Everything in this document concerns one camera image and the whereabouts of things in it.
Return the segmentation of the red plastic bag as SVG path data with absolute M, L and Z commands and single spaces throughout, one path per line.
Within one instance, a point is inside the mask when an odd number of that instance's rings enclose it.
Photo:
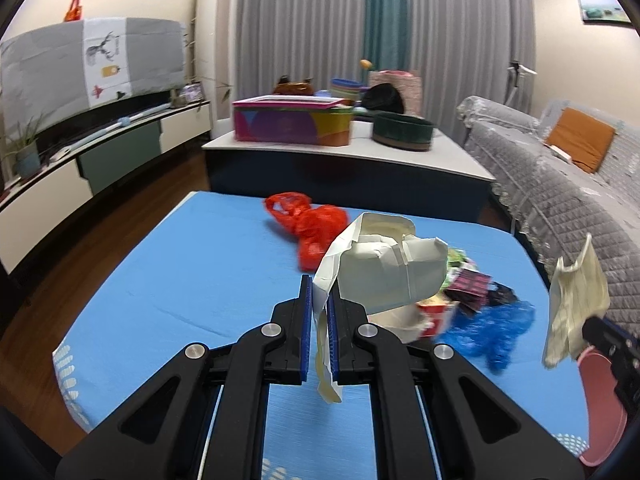
M 311 199 L 285 192 L 264 199 L 267 211 L 298 243 L 298 265 L 303 272 L 316 272 L 333 241 L 349 225 L 344 209 L 333 205 L 314 207 Z

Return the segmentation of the cream plastic bag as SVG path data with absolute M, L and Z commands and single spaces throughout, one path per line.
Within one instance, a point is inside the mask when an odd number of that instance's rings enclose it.
M 608 280 L 587 234 L 575 261 L 566 264 L 560 257 L 549 289 L 549 323 L 542 364 L 548 370 L 570 356 L 574 361 L 588 347 L 582 326 L 596 316 L 603 318 L 610 307 Z

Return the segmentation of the white torn paper carton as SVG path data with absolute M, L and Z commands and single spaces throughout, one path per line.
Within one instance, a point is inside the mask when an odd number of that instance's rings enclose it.
M 447 277 L 448 244 L 421 238 L 407 218 L 365 212 L 332 242 L 312 280 L 318 393 L 326 403 L 343 400 L 331 376 L 328 301 L 333 286 L 361 304 L 367 320 L 408 344 L 427 329 L 418 303 L 436 295 Z

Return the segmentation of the blue plastic bag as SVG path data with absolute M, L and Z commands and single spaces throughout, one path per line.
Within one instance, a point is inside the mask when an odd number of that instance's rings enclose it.
M 438 341 L 466 358 L 484 358 L 488 370 L 502 373 L 511 363 L 518 337 L 535 321 L 535 308 L 526 301 L 486 307 L 470 318 L 457 313 Z

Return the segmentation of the black plastic wrapper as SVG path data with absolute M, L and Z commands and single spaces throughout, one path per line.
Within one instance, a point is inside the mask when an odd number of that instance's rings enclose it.
M 486 304 L 489 307 L 505 306 L 506 304 L 515 304 L 518 302 L 518 296 L 512 288 L 492 282 L 487 291 Z

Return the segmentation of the green panda snack packet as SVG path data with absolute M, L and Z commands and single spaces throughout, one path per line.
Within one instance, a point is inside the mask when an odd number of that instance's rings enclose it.
M 447 288 L 453 283 L 462 270 L 470 270 L 476 272 L 477 264 L 468 257 L 463 249 L 448 248 L 447 255 L 447 274 L 445 281 L 442 282 L 442 288 Z

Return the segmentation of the pink black snack wrapper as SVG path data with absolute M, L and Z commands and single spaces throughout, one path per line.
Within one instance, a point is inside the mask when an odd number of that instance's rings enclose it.
M 457 301 L 465 314 L 474 315 L 487 304 L 490 281 L 489 275 L 463 269 L 444 289 L 444 293 L 450 300 Z

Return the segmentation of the blue patterned table cloth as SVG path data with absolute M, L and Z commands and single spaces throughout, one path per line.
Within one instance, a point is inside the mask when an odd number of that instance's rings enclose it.
M 548 292 L 509 234 L 407 218 L 535 308 L 510 365 L 403 344 L 336 303 L 340 403 L 318 393 L 314 298 L 300 381 L 303 273 L 256 198 L 196 193 L 134 248 L 55 350 L 86 436 L 60 479 L 580 479 L 563 439 L 587 410 L 572 364 L 546 370 Z

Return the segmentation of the dark green round tin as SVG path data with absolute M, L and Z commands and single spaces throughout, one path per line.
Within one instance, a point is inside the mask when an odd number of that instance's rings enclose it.
M 426 152 L 435 129 L 432 122 L 418 116 L 378 112 L 372 122 L 372 139 L 391 148 Z

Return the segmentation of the brown teapot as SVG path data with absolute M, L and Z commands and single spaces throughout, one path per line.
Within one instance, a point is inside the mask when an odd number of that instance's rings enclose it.
M 311 81 L 311 78 L 306 78 L 303 81 L 292 81 L 288 78 L 288 75 L 283 75 L 273 88 L 272 93 L 278 96 L 313 96 L 314 87 Z

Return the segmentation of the teal curtain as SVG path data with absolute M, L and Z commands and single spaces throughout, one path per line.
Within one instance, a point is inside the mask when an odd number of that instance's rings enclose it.
M 378 70 L 406 70 L 408 0 L 364 0 L 363 57 Z

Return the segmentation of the white standing air conditioner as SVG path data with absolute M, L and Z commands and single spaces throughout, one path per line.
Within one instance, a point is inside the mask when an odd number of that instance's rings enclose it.
M 232 102 L 238 98 L 238 2 L 196 0 L 194 75 L 209 100 L 213 139 L 232 130 Z

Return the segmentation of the white floor lamp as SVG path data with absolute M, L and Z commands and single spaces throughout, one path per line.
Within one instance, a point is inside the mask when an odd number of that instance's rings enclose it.
M 537 76 L 538 73 L 536 70 L 532 70 L 531 68 L 521 64 L 518 60 L 511 60 L 508 67 L 508 72 L 510 74 L 510 84 L 511 87 L 506 94 L 506 99 L 504 100 L 505 106 L 511 106 L 515 101 L 515 96 L 518 93 L 518 89 L 521 85 L 521 80 L 525 76 Z

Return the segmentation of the small potted plant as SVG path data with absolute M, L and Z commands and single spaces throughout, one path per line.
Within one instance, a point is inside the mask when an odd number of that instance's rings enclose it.
M 37 148 L 37 134 L 42 115 L 32 117 L 26 124 L 17 124 L 14 133 L 4 136 L 4 143 L 8 150 L 4 158 L 13 159 L 13 171 L 21 180 L 27 181 L 41 169 L 41 162 Z

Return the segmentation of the grey curtain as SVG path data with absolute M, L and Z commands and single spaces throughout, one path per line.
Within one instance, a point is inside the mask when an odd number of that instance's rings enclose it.
M 407 72 L 422 78 L 422 115 L 454 139 L 467 96 L 504 103 L 511 60 L 535 64 L 533 0 L 408 0 Z M 364 81 L 364 0 L 239 0 L 238 93 L 271 91 L 277 80 Z M 525 112 L 533 83 L 521 80 L 512 104 Z

